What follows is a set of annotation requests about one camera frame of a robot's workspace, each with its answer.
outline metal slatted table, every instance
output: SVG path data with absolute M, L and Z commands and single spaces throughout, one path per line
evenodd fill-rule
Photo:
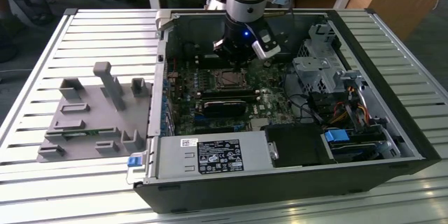
M 448 218 L 447 91 L 376 15 L 363 10 L 339 13 L 435 145 L 440 163 L 367 193 L 187 214 L 153 213 L 127 184 L 125 157 L 35 162 L 63 78 L 100 84 L 92 67 L 96 61 L 109 61 L 121 83 L 135 77 L 153 80 L 156 10 L 79 10 L 63 17 L 0 128 L 0 223 L 415 223 Z M 133 179 L 139 177 L 141 170 L 133 173 Z

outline power supply label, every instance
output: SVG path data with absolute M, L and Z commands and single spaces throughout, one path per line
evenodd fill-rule
M 244 170 L 240 140 L 197 142 L 197 162 L 200 174 Z

